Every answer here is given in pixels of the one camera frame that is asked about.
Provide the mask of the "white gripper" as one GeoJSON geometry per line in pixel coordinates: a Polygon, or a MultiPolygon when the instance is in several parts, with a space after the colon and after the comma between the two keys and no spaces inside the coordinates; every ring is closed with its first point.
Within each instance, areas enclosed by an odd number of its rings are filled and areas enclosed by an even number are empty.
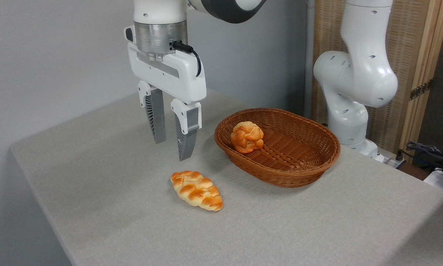
{"type": "Polygon", "coordinates": [[[141,106],[155,143],[167,140],[163,92],[175,97],[179,160],[191,157],[202,128],[199,101],[207,95],[203,64],[187,49],[186,25],[132,25],[125,28],[132,72],[139,78],[141,106]]]}

